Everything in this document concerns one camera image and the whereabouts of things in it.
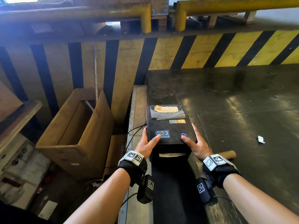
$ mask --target right hand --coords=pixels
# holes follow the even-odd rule
[[[213,152],[200,135],[196,126],[194,124],[192,126],[197,138],[197,144],[188,137],[182,136],[181,138],[191,148],[196,158],[203,162],[206,157],[213,155]]]

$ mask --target open cardboard box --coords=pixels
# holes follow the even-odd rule
[[[76,179],[103,176],[114,120],[104,91],[98,94],[92,112],[85,101],[94,102],[95,90],[75,89],[36,144]]]

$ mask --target yellow railing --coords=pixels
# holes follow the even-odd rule
[[[0,12],[0,23],[45,22],[68,19],[100,19],[113,20],[140,17],[141,31],[151,33],[150,4],[129,4],[107,6],[105,8],[68,7],[55,9],[34,9]]]
[[[187,15],[202,13],[248,12],[262,9],[299,7],[299,0],[185,0],[178,1],[176,30],[184,31]]]

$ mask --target yellow and black striped wall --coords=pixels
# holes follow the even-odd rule
[[[299,30],[7,45],[0,47],[0,80],[22,101],[41,101],[36,116],[47,126],[73,89],[94,87],[94,45],[98,87],[118,124],[148,70],[299,63]]]

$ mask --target black sensor box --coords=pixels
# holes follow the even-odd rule
[[[154,147],[151,159],[153,157],[171,157],[175,154],[191,153],[191,149],[186,145],[181,136],[185,135],[194,142],[197,142],[196,136],[191,125],[189,116],[183,105],[159,105],[162,107],[178,107],[183,111],[185,118],[157,120],[152,118],[151,111],[155,112],[156,105],[150,105],[147,108],[147,139],[150,141],[157,134],[161,134],[161,139]]]

